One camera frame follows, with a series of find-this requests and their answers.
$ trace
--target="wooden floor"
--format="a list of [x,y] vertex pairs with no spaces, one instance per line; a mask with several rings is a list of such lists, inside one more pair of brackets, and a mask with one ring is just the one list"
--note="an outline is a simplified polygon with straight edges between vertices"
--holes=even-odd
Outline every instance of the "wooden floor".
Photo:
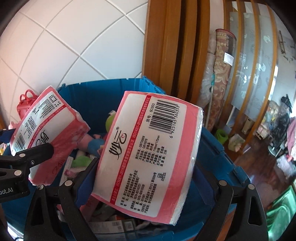
[[[256,186],[263,208],[266,210],[269,204],[289,186],[289,183],[284,173],[276,166],[276,159],[269,155],[268,145],[264,141],[254,137],[250,145],[251,149],[239,156],[234,163],[244,169],[251,183]],[[227,147],[225,152],[230,158],[236,157],[235,153],[229,151]],[[218,241],[224,241],[226,238],[233,215],[234,212],[227,216]]]

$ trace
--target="glass panel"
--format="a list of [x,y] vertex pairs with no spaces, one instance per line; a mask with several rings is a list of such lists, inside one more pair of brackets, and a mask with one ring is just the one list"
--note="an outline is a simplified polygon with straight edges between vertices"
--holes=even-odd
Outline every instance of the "glass panel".
[[[234,36],[237,38],[238,36],[238,27],[239,26],[239,17],[238,17],[238,12],[230,12],[230,32],[232,32],[234,34]],[[234,54],[234,61],[233,61],[233,65],[230,71],[230,75],[229,75],[229,79],[228,79],[228,84],[226,86],[226,90],[225,90],[225,95],[224,95],[224,100],[226,100],[228,92],[229,92],[229,87],[231,85],[231,80],[232,80],[232,76],[233,76],[233,71],[234,71],[234,62],[236,59],[236,55],[237,55],[237,45],[235,47],[235,54]]]
[[259,15],[260,52],[253,77],[253,91],[245,114],[256,121],[270,81],[273,62],[273,33],[270,17]]
[[240,110],[248,85],[254,59],[255,47],[255,20],[254,14],[244,13],[244,48],[240,53],[239,66],[236,72],[236,89],[231,104]]

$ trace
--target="pink plush toy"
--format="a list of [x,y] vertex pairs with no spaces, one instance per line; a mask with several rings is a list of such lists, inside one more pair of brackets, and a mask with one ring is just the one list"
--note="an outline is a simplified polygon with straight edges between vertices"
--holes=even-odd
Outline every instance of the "pink plush toy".
[[81,142],[78,144],[77,148],[81,151],[93,154],[96,157],[100,157],[104,148],[105,141],[101,138],[100,135],[95,134],[94,138],[86,134],[82,138]]

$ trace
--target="toilet paper package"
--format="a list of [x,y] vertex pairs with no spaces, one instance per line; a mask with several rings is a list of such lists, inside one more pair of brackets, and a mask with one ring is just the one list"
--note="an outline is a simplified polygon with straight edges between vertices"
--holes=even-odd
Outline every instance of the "toilet paper package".
[[36,99],[18,124],[10,140],[11,154],[51,143],[53,157],[30,168],[29,180],[34,185],[50,185],[82,137],[90,130],[80,114],[49,86]]
[[92,195],[132,217],[175,224],[197,155],[202,109],[175,97],[126,91]]

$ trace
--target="white tiled wall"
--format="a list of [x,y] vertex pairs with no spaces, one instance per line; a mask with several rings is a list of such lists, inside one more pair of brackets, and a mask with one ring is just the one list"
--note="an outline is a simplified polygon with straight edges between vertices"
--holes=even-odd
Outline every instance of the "white tiled wall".
[[141,77],[148,0],[30,0],[0,37],[3,119],[27,89]]

